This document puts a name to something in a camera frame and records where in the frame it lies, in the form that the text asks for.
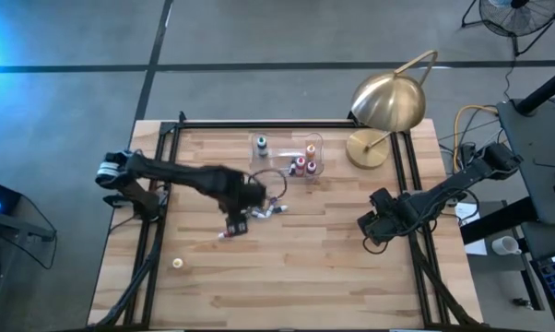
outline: desk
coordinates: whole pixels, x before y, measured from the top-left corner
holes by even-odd
[[[159,121],[137,122],[131,149],[141,148],[152,158],[159,127]],[[382,255],[370,255],[361,246],[363,236],[356,224],[371,209],[368,196],[373,191],[387,187],[393,196],[398,194],[392,155],[373,171],[352,166],[345,154],[347,138],[355,131],[350,128],[182,129],[176,161],[221,163],[249,171],[250,137],[255,131],[283,136],[320,133],[325,172],[314,184],[290,181],[283,198],[287,213],[253,219],[248,234],[223,242],[217,239],[225,227],[217,202],[191,188],[174,186],[150,328],[422,327],[407,238],[394,239]],[[421,181],[429,189],[445,178],[432,120],[424,120],[412,135]],[[410,179],[408,167],[405,172]],[[281,184],[268,184],[270,190],[273,185]],[[112,225],[131,214],[131,208],[117,210]],[[89,323],[105,316],[126,288],[138,233],[138,221],[132,221],[110,235]],[[440,218],[433,235],[443,281],[481,321],[455,219]],[[183,259],[183,268],[171,266],[175,257]],[[141,296],[144,292],[138,294],[139,313]],[[431,309],[436,317],[435,305]]]
[[[555,165],[555,104],[544,102],[532,117],[519,114],[511,103],[500,103],[497,108],[513,151],[524,158],[520,171],[529,197],[517,202],[523,202],[527,208],[512,213],[516,217],[514,223],[527,221],[522,223],[521,229],[532,258],[539,260],[553,256],[555,167],[542,165]]]

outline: small bottle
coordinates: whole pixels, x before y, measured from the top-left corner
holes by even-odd
[[[306,165],[306,159],[304,157],[298,157],[296,159],[296,175],[304,175],[304,166]]]
[[[306,165],[306,173],[308,175],[313,175],[316,172],[316,162],[311,161]]]
[[[289,176],[296,175],[296,162],[295,161],[290,164],[288,174],[289,174]]]
[[[306,147],[306,160],[310,161],[310,160],[314,160],[314,153],[316,152],[316,148],[314,147],[314,145],[309,145],[308,147]]]
[[[257,154],[261,158],[267,156],[267,139],[263,136],[257,138]]]

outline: lamp base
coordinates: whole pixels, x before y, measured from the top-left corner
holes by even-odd
[[[367,150],[366,146],[384,135],[385,132],[376,129],[361,129],[351,134],[346,148],[349,161],[364,170],[372,170],[382,165],[390,151],[388,139]]]

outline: butcher block tabletop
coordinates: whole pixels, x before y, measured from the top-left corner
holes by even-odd
[[[140,148],[145,156],[153,158],[159,125],[160,121],[137,122],[131,149]],[[225,230],[225,216],[218,210],[218,202],[192,188],[175,185],[150,328],[423,327],[407,237],[396,237],[382,255],[371,255],[362,248],[363,235],[356,220],[371,210],[369,195],[386,187],[396,196],[398,183],[392,151],[375,170],[361,170],[348,161],[346,141],[354,131],[182,129],[177,163],[223,164],[246,172],[251,171],[254,133],[284,137],[318,133],[324,140],[325,171],[311,183],[291,179],[279,203],[289,207],[287,212],[270,219],[250,219],[247,234],[223,241],[218,233]],[[432,120],[425,119],[414,128],[412,138],[421,181],[427,190],[445,178]],[[402,142],[400,146],[411,188],[407,155]],[[139,182],[148,185],[147,180]],[[270,192],[278,192],[283,183],[269,177],[266,185]],[[132,214],[131,207],[117,209],[112,226]],[[149,233],[151,243],[153,230]],[[139,231],[140,221],[132,220],[109,236],[90,324],[102,319],[128,286]],[[439,218],[433,239],[443,282],[466,311],[480,321],[478,299],[455,219]],[[172,266],[175,258],[184,261],[182,268]],[[137,322],[146,284],[143,282],[138,293]],[[431,284],[427,286],[434,321],[439,322]]]

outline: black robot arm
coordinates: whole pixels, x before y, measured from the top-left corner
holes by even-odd
[[[220,210],[228,214],[227,234],[235,236],[247,232],[243,211],[262,206],[266,199],[266,188],[255,181],[247,184],[244,175],[224,166],[190,167],[149,159],[141,153],[120,151],[105,155],[95,182],[103,188],[118,190],[145,220],[159,217],[159,196],[143,189],[136,179],[190,186],[218,200]]]
[[[368,212],[358,219],[363,234],[376,245],[396,236],[405,236],[423,223],[439,217],[445,202],[461,197],[473,184],[484,179],[502,180],[515,172],[521,157],[514,155],[504,144],[492,143],[482,148],[461,172],[447,178],[430,191],[403,193],[392,198],[385,188],[375,191],[370,201],[376,213]]]

